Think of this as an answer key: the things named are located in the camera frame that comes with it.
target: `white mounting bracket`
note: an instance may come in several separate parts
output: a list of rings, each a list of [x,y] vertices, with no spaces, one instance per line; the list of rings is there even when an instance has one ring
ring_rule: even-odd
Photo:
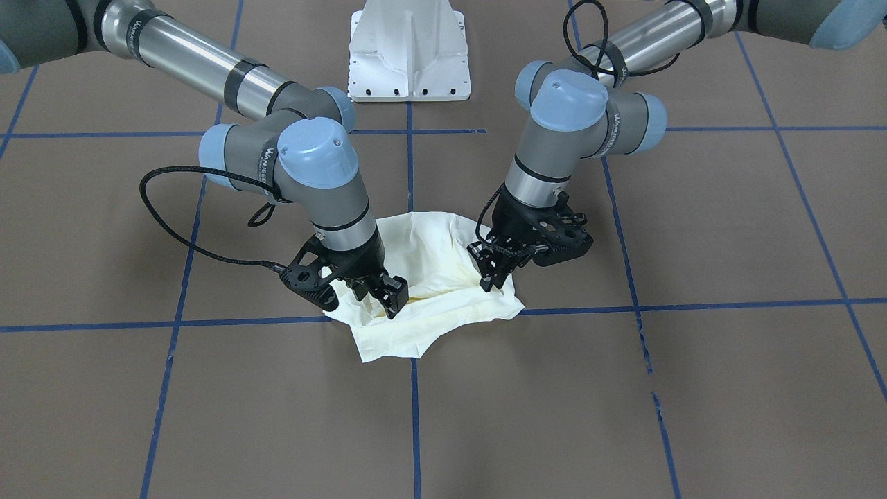
[[[351,15],[348,92],[355,102],[465,100],[465,16],[449,0],[367,0]]]

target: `blue cap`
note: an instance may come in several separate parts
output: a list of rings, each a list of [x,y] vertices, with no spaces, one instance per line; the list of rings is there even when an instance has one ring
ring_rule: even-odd
[[[235,127],[235,124],[218,124],[203,134],[200,139],[200,147],[197,149],[197,158],[200,160],[200,166],[204,168],[212,168],[215,170],[227,171],[224,166],[224,140],[228,137],[228,131]],[[208,180],[216,182],[219,186],[234,189],[234,184],[227,177],[221,175],[213,175],[211,173],[204,174]]]
[[[814,49],[842,51],[861,42],[887,16],[887,0],[842,0],[813,34]]]
[[[0,40],[0,75],[11,75],[18,73],[21,69],[19,60],[12,53],[9,47]]]
[[[530,94],[533,92],[533,82],[536,81],[536,75],[539,69],[545,64],[551,64],[547,60],[534,60],[530,64],[521,69],[521,73],[514,82],[514,98],[526,110],[530,110]]]
[[[280,165],[296,182],[317,189],[335,189],[357,175],[357,151],[348,133],[325,117],[299,120],[278,138]]]
[[[568,69],[546,76],[530,105],[530,116],[553,131],[580,131],[597,123],[607,111],[607,87]]]
[[[647,102],[647,131],[644,132],[644,139],[638,148],[629,155],[643,153],[656,147],[656,144],[663,139],[665,129],[668,128],[668,111],[665,110],[665,104],[654,95],[637,93]]]
[[[357,124],[357,112],[355,112],[354,103],[348,98],[348,94],[335,87],[320,87],[317,90],[325,91],[335,100],[335,105],[339,108],[339,116],[341,116],[341,126],[345,127],[345,131],[351,133]]]

